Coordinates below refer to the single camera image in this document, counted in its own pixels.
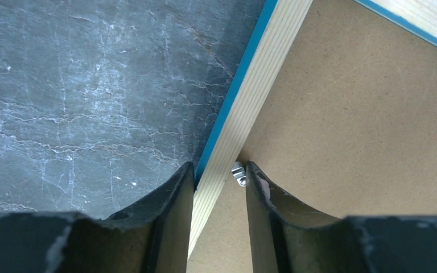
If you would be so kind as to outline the wooden picture frame teal edge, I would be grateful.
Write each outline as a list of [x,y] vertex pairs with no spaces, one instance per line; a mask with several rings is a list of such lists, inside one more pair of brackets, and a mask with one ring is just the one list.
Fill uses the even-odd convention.
[[[196,167],[189,251],[212,213],[311,4],[265,2]],[[437,1],[361,1],[360,5],[437,47]]]

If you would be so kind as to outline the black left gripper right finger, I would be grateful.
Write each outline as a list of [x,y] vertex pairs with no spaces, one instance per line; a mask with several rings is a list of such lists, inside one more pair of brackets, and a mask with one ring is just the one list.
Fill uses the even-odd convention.
[[437,272],[437,215],[337,218],[246,165],[254,272]]

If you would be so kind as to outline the brown cardboard backing board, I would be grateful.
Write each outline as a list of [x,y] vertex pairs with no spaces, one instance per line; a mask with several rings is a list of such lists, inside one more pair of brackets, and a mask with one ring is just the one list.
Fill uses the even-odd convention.
[[[335,217],[437,214],[437,47],[360,2],[311,1],[234,162]],[[253,271],[230,170],[187,271]]]

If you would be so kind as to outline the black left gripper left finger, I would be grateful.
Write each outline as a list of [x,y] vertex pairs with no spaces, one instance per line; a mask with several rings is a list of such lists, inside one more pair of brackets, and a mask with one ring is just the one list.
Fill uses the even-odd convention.
[[185,272],[194,169],[107,219],[80,212],[0,213],[0,272]]

